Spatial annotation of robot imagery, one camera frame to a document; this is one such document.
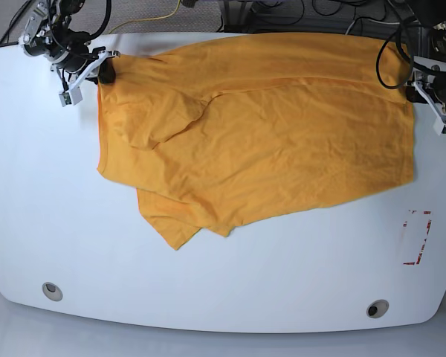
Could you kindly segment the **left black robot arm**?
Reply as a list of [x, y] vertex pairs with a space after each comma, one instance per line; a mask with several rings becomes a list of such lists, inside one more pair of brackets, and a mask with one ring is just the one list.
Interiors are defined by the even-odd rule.
[[407, 1], [420, 28], [418, 56], [406, 87], [412, 103], [426, 103], [436, 118], [435, 132], [446, 135], [446, 1]]

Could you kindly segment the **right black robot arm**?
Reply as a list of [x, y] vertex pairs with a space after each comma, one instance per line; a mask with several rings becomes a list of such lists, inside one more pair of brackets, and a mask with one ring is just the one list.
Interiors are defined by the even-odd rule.
[[84, 1], [39, 1], [28, 19], [19, 45], [29, 57], [45, 57], [62, 83], [65, 103], [71, 102], [71, 90], [83, 81], [112, 84], [116, 73], [112, 59], [120, 56], [104, 46], [90, 49], [89, 45], [103, 34], [112, 14], [112, 2], [107, 1], [105, 15], [94, 33], [70, 29], [72, 16]]

